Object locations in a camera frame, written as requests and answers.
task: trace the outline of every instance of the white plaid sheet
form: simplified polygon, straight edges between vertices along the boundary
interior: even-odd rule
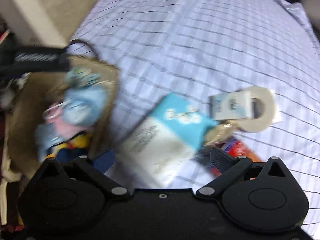
[[[283,121],[260,133],[237,132],[262,160],[279,156],[305,191],[302,228],[320,223],[319,42],[302,6],[283,0],[100,0],[74,38],[121,69],[113,111],[115,140],[125,138],[171,91],[209,114],[209,96],[259,85],[273,89]],[[85,46],[70,52],[90,55]],[[108,172],[143,187],[119,166]],[[197,190],[213,179],[190,160],[171,188]]]

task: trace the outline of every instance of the blue cloth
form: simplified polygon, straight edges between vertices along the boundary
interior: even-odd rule
[[[115,163],[115,158],[115,150],[109,149],[98,158],[94,159],[92,165],[97,171],[104,174]]]
[[[70,87],[87,87],[98,83],[100,74],[91,73],[85,68],[70,70],[66,75],[66,83]]]
[[[50,147],[64,141],[64,139],[56,133],[53,123],[38,125],[35,132],[35,139],[38,145],[38,160],[40,162],[45,160],[45,157],[48,155],[47,150]]]
[[[70,88],[65,93],[68,101],[63,109],[63,121],[79,126],[92,126],[100,118],[108,92],[102,85]]]
[[[61,149],[58,152],[56,159],[60,163],[69,163],[81,155],[88,155],[88,150],[83,148]]]

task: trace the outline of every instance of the woven basket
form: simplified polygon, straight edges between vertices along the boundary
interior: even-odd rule
[[[108,101],[103,114],[95,125],[89,156],[94,157],[108,147],[107,127],[111,110],[118,90],[118,69],[97,58],[69,56],[71,68],[85,67],[99,73],[103,84],[108,89]],[[35,143],[36,127],[44,123],[42,114],[53,101],[48,101],[48,94],[59,96],[61,80],[65,73],[31,73],[23,90],[17,96],[12,113],[6,117],[6,136],[4,151],[7,152],[15,166],[31,178],[40,163],[37,158]]]

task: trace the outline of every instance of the white tape roll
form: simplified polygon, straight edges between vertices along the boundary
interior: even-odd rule
[[[263,87],[252,86],[245,89],[250,91],[251,98],[261,101],[263,111],[256,119],[241,119],[238,120],[239,128],[246,132],[261,132],[272,124],[272,120],[276,115],[276,104],[272,93]]]

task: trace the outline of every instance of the tissue box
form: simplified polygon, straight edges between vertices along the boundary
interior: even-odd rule
[[[165,188],[217,122],[174,93],[122,143],[119,160],[150,187]]]

